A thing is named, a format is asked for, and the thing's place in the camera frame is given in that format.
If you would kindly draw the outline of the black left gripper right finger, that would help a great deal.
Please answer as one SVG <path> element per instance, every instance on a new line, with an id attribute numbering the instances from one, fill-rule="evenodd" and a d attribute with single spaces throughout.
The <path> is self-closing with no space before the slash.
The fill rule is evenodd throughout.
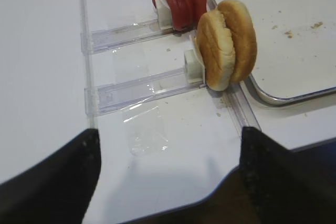
<path id="1" fill-rule="evenodd" d="M 335 223 L 335 141 L 289 150 L 244 127 L 239 171 L 261 223 Z"/>

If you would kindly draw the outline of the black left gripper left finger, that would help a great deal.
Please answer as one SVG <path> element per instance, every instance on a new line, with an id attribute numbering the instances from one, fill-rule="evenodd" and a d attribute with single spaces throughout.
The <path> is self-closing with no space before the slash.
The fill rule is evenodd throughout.
<path id="1" fill-rule="evenodd" d="M 99 131 L 86 129 L 1 184 L 1 223 L 82 223 L 100 172 Z"/>

